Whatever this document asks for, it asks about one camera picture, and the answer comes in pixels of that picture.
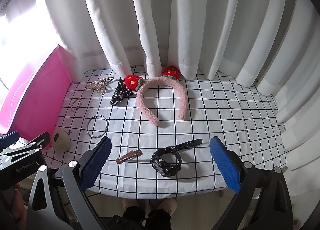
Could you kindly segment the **black digital wristwatch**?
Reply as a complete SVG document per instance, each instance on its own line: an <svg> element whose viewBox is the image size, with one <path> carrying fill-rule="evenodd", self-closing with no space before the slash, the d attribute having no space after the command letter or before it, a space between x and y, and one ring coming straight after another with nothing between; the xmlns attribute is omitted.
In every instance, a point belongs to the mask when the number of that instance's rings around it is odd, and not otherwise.
<svg viewBox="0 0 320 230"><path fill-rule="evenodd" d="M180 152L192 149L202 144L202 139L184 142L175 146L160 148L155 151L150 159L152 168L163 177L173 177L182 167Z"/></svg>

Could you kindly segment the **black floral ribbon bow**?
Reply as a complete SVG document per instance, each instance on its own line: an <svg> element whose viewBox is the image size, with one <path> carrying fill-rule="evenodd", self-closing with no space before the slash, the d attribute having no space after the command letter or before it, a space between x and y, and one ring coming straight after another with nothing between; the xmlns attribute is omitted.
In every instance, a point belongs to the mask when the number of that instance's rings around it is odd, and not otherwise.
<svg viewBox="0 0 320 230"><path fill-rule="evenodd" d="M123 98L131 97L132 95L133 95L133 91L126 87L125 81L123 79L119 79L117 88L112 96L110 104L112 106L117 106L118 103L120 103Z"/></svg>

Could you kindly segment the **pink fuzzy strawberry headband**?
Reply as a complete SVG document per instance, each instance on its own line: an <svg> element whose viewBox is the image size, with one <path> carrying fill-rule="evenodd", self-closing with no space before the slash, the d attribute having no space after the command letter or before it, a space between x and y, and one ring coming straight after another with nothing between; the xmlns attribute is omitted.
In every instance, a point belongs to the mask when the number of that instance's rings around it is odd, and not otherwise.
<svg viewBox="0 0 320 230"><path fill-rule="evenodd" d="M167 66L161 76L144 78L136 74L124 77L124 86L136 95L136 107L152 125L159 126L163 115L169 119L185 120L188 112L188 93L180 81L181 72Z"/></svg>

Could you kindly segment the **pink plastic tub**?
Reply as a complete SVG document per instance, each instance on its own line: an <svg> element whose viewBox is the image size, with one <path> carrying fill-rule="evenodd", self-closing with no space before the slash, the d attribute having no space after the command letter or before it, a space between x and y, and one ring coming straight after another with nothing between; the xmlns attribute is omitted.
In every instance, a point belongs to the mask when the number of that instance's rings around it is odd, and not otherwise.
<svg viewBox="0 0 320 230"><path fill-rule="evenodd" d="M63 60L75 60L57 46L40 68L26 65L1 107L1 134L18 131L25 140L52 135L72 81Z"/></svg>

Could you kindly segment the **pearl hair claw clip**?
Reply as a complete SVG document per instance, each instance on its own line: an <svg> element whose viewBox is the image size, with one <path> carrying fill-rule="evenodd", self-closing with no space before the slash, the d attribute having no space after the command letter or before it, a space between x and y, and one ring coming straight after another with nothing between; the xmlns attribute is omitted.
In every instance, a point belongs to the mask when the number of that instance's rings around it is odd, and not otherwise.
<svg viewBox="0 0 320 230"><path fill-rule="evenodd" d="M99 95L104 95L106 93L107 84L112 81L114 81L114 76L108 76L87 84L85 89L95 90Z"/></svg>

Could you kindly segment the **person's slippered feet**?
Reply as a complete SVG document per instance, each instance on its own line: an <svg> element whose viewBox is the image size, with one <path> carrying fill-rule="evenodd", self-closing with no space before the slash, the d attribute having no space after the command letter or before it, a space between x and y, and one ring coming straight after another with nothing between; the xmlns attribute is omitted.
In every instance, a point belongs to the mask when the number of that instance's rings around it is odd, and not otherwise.
<svg viewBox="0 0 320 230"><path fill-rule="evenodd" d="M125 210L129 207L139 206L141 204L142 204L141 202L138 202L135 199L122 199L122 205ZM148 207L151 211L162 209L166 213L168 213L170 216L172 216L177 209L177 200L175 198L168 198L168 199L164 199L161 203L159 201L156 201L155 204L153 204L149 200L148 205L145 205L145 207Z"/></svg>

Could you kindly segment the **white curtain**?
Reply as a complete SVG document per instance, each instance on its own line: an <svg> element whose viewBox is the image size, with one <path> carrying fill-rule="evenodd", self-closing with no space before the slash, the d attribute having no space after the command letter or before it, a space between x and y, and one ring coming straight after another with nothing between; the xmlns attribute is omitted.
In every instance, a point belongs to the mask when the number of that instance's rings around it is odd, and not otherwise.
<svg viewBox="0 0 320 230"><path fill-rule="evenodd" d="M319 13L310 0L1 0L1 79L57 45L90 69L151 76L173 64L193 79L218 72L276 99L288 184L319 188Z"/></svg>

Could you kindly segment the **cream fluffy pompom keychain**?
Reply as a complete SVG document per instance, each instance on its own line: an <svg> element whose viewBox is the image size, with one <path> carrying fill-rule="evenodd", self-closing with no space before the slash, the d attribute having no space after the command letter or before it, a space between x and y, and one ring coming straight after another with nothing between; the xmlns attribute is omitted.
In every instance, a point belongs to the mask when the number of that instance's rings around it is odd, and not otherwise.
<svg viewBox="0 0 320 230"><path fill-rule="evenodd" d="M62 129L56 129L51 137L53 148L60 152L68 151L71 146L71 139L69 135L70 132L66 132Z"/></svg>

